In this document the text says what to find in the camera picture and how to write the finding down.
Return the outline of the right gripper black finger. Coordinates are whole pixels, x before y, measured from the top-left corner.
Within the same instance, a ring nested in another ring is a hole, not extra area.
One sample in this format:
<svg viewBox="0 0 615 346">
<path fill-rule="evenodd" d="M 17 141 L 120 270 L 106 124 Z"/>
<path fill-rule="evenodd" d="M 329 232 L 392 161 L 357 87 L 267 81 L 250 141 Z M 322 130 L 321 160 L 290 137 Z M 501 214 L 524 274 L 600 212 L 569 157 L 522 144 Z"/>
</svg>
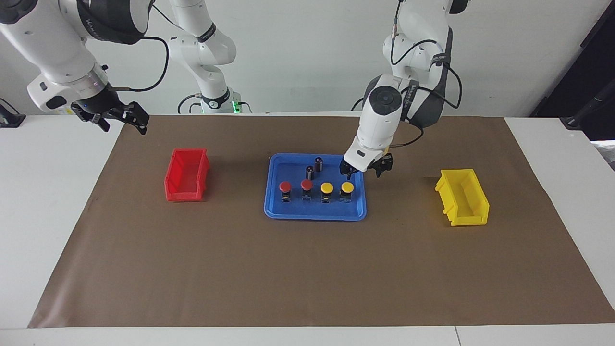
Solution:
<svg viewBox="0 0 615 346">
<path fill-rule="evenodd" d="M 97 125 L 103 132 L 109 132 L 110 125 L 101 114 L 86 109 L 85 106 L 79 103 L 72 102 L 71 110 L 84 123 L 92 123 Z"/>
<path fill-rule="evenodd" d="M 120 121 L 131 125 L 141 134 L 145 135 L 148 129 L 149 114 L 136 101 L 123 105 L 123 114 Z"/>
</svg>

